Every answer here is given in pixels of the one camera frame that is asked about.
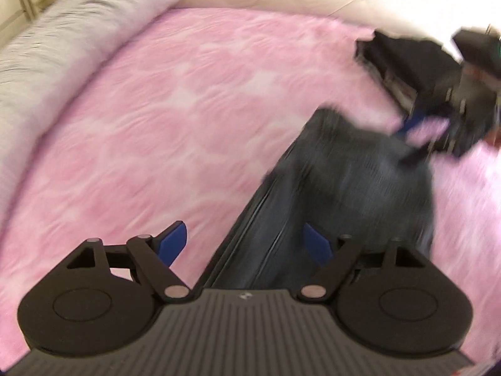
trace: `pink fluffy blanket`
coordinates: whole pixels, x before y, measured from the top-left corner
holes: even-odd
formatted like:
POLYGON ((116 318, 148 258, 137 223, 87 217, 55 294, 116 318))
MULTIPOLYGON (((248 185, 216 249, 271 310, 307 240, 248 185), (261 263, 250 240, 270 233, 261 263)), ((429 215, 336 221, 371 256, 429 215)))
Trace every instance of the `pink fluffy blanket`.
MULTIPOLYGON (((22 296, 82 240, 123 243, 176 219, 188 284, 315 108, 355 124, 399 123, 353 61, 371 31, 327 18, 230 9, 167 12, 87 84, 44 138, 0 241, 0 367, 27 347, 22 296)), ((478 145, 432 161, 433 260, 474 305, 464 352, 499 358, 501 160, 478 145)))

